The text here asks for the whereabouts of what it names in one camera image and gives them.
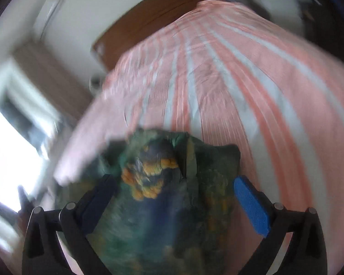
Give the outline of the green patterned silk jacket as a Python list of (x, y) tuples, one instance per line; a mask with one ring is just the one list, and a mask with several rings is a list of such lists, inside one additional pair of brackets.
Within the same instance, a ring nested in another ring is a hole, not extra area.
[(112, 274), (223, 274), (240, 150), (186, 132), (143, 130), (111, 141), (55, 204), (110, 174), (117, 192), (88, 240)]

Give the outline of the wooden headboard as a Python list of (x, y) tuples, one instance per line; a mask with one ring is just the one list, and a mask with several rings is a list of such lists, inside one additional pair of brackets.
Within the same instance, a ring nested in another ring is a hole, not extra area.
[(117, 19), (92, 49), (107, 72), (139, 42), (193, 10), (204, 0), (143, 0)]

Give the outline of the pink striped bed sheet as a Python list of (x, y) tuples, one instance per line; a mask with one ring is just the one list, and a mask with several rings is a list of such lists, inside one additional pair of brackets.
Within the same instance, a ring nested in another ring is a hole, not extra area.
[(207, 0), (124, 53), (55, 172), (73, 182), (136, 127), (236, 144), (274, 202), (318, 211), (329, 274), (344, 266), (344, 64), (240, 3)]

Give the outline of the small white fan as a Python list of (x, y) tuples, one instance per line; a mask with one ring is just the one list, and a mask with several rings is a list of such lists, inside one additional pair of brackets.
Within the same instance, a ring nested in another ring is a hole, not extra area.
[(101, 74), (93, 75), (89, 80), (89, 91), (93, 96), (98, 95), (102, 91), (104, 76)]

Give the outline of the beige curtain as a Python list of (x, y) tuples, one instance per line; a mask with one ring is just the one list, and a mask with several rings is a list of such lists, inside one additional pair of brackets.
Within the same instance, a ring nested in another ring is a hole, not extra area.
[(41, 43), (30, 40), (12, 53), (20, 69), (53, 107), (76, 124), (92, 101), (91, 93)]

